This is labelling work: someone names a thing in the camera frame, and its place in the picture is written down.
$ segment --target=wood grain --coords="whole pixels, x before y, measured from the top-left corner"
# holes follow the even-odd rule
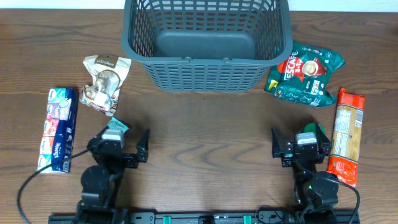
[[[126,56],[120,46],[122,11],[0,11],[0,222],[21,223],[16,194],[35,171],[47,93],[55,86],[90,84],[82,61],[97,54]],[[294,39],[340,52],[347,64],[328,90],[341,86],[367,97],[357,189],[362,223],[398,222],[398,23],[396,14],[292,12]],[[267,76],[243,94],[166,93],[134,62],[116,117],[136,127],[132,151],[151,127],[147,164],[126,172],[118,204],[160,212],[255,210],[292,203],[292,171],[271,157],[271,127],[293,133],[311,121],[329,137],[335,106],[311,108],[274,99]],[[108,121],[79,105],[74,153]],[[74,212],[89,155],[72,161],[70,174],[40,175],[22,204],[34,223],[54,212]],[[325,170],[327,160],[318,166]],[[338,207],[355,197],[339,191]]]

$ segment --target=green coffee bag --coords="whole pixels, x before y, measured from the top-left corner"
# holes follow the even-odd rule
[[[326,86],[331,74],[344,64],[337,52],[294,43],[290,57],[271,69],[265,90],[296,103],[330,106],[336,98]]]

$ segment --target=coffee cup image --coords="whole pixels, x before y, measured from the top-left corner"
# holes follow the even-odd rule
[[[303,73],[308,76],[317,75],[318,72],[318,64],[313,60],[309,60],[305,62],[303,65]]]

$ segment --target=laundry basket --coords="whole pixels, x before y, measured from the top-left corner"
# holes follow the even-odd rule
[[[126,0],[122,47],[167,91],[246,91],[292,51],[287,0]]]

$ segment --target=basket bottom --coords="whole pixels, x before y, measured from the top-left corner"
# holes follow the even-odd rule
[[[256,59],[256,51],[244,32],[165,30],[155,40],[154,57]]]

